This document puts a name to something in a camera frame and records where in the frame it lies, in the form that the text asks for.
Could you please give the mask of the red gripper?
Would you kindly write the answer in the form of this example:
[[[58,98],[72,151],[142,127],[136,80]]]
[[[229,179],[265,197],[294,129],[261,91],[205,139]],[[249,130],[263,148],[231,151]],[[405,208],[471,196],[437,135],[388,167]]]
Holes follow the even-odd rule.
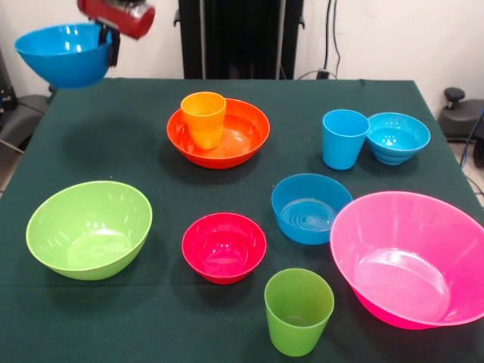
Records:
[[[155,18],[155,7],[146,1],[78,0],[77,6],[87,18],[99,23],[99,44],[105,44],[107,41],[107,26],[113,28],[109,30],[109,67],[115,67],[118,62],[119,33],[140,39],[148,33]]]

